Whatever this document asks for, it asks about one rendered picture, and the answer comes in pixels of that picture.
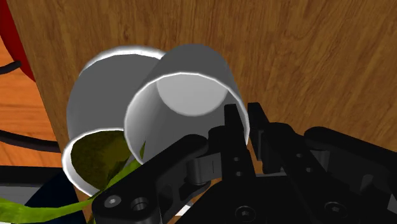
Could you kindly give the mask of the white pot with green plant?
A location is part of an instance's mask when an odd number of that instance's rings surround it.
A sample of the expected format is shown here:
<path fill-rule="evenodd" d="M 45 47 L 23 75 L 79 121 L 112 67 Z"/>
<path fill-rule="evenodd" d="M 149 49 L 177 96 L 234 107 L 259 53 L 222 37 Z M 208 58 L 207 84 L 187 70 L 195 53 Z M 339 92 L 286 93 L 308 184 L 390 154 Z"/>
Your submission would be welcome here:
<path fill-rule="evenodd" d="M 157 143 L 155 108 L 164 107 L 159 76 L 151 70 L 164 52 L 145 46 L 119 46 L 89 61 L 73 85 L 67 104 L 69 142 L 62 168 L 96 206 L 117 213 L 134 207 L 105 189 L 153 158 Z"/>

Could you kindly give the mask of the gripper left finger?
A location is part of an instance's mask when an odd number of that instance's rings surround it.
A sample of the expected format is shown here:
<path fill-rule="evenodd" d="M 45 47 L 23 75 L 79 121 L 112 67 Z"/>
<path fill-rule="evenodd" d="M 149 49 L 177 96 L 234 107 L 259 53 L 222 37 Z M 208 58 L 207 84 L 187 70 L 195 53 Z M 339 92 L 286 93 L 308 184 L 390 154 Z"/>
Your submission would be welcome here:
<path fill-rule="evenodd" d="M 96 224 L 167 224 L 211 181 L 255 177 L 238 108 L 223 108 L 224 125 L 189 134 L 98 195 Z"/>

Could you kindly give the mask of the white cup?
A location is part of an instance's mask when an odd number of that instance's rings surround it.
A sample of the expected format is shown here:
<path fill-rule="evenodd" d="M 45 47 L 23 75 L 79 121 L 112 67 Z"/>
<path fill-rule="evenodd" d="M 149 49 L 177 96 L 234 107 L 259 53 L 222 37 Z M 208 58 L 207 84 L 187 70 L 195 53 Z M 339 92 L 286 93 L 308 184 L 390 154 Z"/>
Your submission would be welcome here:
<path fill-rule="evenodd" d="M 249 138 L 247 109 L 226 60 L 201 44 L 177 46 L 155 64 L 130 101 L 124 134 L 140 164 L 188 134 L 208 136 L 224 125 L 224 107 L 238 108 Z"/>

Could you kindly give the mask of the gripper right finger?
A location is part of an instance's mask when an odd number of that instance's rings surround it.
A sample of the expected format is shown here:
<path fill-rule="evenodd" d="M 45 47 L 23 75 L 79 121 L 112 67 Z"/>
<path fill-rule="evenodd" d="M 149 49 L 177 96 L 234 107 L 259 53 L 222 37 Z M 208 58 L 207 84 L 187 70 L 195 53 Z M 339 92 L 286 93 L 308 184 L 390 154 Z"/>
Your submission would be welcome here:
<path fill-rule="evenodd" d="M 285 173 L 315 224 L 397 224 L 397 152 L 326 127 L 297 134 L 248 105 L 265 174 Z"/>

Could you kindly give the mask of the red rounded object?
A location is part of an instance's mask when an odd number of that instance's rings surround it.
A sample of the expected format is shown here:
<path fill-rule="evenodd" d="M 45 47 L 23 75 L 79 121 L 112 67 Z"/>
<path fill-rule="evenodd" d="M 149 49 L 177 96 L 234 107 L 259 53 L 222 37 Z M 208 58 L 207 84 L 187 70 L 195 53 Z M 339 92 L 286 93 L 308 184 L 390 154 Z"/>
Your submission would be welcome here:
<path fill-rule="evenodd" d="M 0 37 L 12 59 L 19 61 L 22 72 L 35 81 L 6 0 L 0 0 Z"/>

